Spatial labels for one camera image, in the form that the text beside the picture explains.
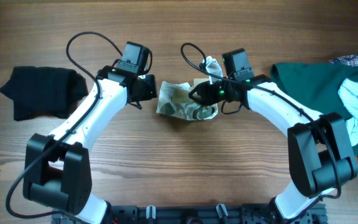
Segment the white beige garment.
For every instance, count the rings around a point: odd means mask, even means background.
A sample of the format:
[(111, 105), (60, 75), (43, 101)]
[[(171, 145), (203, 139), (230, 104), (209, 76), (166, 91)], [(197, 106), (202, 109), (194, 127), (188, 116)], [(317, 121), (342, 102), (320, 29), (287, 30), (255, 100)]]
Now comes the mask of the white beige garment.
[(202, 106), (190, 99), (188, 94), (194, 87), (187, 82), (172, 84), (163, 81), (156, 113), (188, 121), (213, 119), (218, 114), (218, 105)]

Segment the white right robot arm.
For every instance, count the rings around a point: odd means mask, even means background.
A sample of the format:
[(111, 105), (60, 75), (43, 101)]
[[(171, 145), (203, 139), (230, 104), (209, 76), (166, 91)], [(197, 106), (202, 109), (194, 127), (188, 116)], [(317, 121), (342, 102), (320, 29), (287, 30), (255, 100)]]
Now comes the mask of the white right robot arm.
[(291, 223), (325, 198), (337, 199), (358, 168), (343, 118), (307, 108), (265, 75), (255, 76), (244, 49), (223, 54), (226, 77), (212, 74), (203, 59), (196, 70), (210, 77), (191, 90), (201, 105), (237, 101), (274, 124), (288, 139), (291, 182), (269, 204), (271, 223)]

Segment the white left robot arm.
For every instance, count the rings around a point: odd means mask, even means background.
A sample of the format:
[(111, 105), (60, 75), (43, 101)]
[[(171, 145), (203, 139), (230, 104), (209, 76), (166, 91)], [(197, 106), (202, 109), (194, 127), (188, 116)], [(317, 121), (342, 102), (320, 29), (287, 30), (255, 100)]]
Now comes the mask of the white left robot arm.
[(47, 136), (29, 139), (24, 198), (81, 223), (114, 223), (111, 204), (91, 191), (90, 152), (125, 105), (141, 109), (141, 101), (156, 98), (151, 63), (147, 47), (128, 42), (120, 59), (97, 72), (92, 92), (63, 124)]

